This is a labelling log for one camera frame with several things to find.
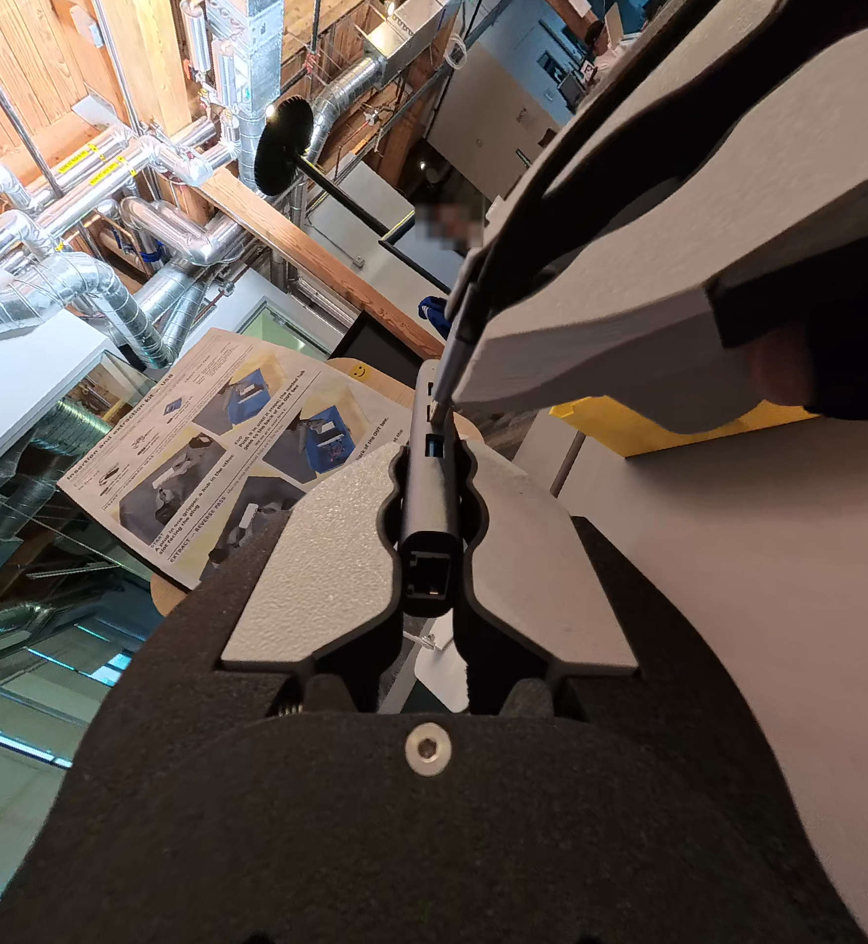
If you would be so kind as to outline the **silver ventilation duct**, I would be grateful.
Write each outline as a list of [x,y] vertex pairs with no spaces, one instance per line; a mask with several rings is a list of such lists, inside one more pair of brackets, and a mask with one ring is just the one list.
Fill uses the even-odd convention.
[[[357,277],[263,196],[251,181],[262,158],[266,109],[282,77],[284,2],[199,2],[200,26],[217,42],[210,67],[216,119],[205,116],[168,137],[155,127],[133,134],[114,157],[91,168],[39,216],[13,209],[0,216],[0,340],[27,333],[77,299],[105,318],[135,356],[154,369],[170,367],[191,334],[196,309],[183,300],[199,279],[238,253],[245,238],[268,245],[377,322],[416,353],[438,357],[442,343]],[[121,213],[151,233],[171,262],[136,294],[118,273],[82,252],[68,252],[62,236],[145,170],[201,191],[218,213],[206,227],[174,206],[127,199]]]

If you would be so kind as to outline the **white stand base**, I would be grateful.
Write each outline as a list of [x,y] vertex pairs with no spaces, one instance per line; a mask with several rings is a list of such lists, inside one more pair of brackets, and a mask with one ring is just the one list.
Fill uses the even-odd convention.
[[467,663],[454,640],[452,611],[431,620],[419,634],[404,631],[404,636],[419,646],[416,679],[452,714],[468,712]]

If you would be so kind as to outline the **yellow plastic bin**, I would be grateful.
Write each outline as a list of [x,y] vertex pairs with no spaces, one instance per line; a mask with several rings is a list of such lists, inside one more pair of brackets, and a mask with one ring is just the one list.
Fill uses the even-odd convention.
[[817,414],[800,406],[762,400],[748,413],[711,431],[676,433],[607,396],[585,397],[557,405],[549,409],[549,414],[623,458],[818,418]]

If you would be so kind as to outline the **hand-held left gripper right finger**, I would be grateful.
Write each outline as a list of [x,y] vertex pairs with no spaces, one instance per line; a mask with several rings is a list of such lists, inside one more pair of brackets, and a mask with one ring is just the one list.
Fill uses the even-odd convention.
[[463,443],[479,513],[453,638],[473,678],[627,676],[638,660],[564,506],[484,443]]

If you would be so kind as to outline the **instruction poster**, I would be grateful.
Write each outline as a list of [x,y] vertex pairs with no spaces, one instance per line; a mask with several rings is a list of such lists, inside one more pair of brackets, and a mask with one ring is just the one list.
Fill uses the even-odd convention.
[[321,360],[212,328],[59,485],[189,591],[410,425],[410,408]]

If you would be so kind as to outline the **large glass window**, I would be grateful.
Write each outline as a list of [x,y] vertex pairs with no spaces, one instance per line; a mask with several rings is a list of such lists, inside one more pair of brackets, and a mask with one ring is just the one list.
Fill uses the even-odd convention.
[[52,478],[0,489],[0,897],[161,621],[150,576]]

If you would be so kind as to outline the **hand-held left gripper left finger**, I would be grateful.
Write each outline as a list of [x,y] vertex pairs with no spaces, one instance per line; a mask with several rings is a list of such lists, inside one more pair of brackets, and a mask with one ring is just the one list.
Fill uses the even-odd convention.
[[313,488],[288,522],[221,654],[236,670],[300,670],[392,616],[400,564],[386,515],[405,448],[387,443]]

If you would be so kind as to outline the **slim grey usb hub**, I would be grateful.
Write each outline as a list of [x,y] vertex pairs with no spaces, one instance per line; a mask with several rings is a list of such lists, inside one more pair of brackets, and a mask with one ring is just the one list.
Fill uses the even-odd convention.
[[458,489],[459,437],[452,412],[440,412],[434,387],[439,360],[417,377],[404,481],[398,553],[404,612],[437,618],[459,593],[464,546]]

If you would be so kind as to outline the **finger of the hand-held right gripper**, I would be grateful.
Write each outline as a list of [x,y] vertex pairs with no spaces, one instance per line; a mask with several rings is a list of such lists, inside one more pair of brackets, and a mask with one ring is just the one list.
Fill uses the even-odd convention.
[[472,342],[454,407],[531,409],[608,396],[666,430],[709,431],[762,400],[724,348],[708,290],[868,236],[868,57],[815,57],[726,130],[676,190],[562,256],[501,307],[463,301]]
[[667,2],[515,185],[484,246],[468,257],[468,282],[530,284],[634,199],[687,174],[700,135],[689,127],[712,110],[706,95],[749,100],[728,63],[785,6]]

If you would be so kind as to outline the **black disc on pole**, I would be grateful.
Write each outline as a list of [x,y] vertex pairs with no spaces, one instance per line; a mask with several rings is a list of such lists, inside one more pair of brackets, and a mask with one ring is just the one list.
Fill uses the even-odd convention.
[[293,96],[270,108],[253,163],[256,188],[267,197],[280,197],[286,195],[298,183],[299,177],[308,178],[379,236],[382,249],[436,286],[443,295],[449,294],[450,286],[424,269],[396,245],[402,236],[413,229],[414,211],[395,227],[387,228],[381,220],[361,207],[304,156],[313,130],[313,110],[305,99]]

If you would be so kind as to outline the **black monitor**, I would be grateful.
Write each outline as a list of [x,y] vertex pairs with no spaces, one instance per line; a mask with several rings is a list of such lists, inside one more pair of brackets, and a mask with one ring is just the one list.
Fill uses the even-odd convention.
[[423,357],[369,313],[361,312],[330,355],[376,368],[410,390],[416,388]]

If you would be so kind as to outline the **person's right hand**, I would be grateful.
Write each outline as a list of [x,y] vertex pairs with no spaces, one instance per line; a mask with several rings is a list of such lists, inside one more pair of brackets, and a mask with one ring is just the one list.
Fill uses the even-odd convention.
[[808,320],[795,319],[745,346],[752,384],[762,399],[783,407],[810,407],[816,378],[808,344]]

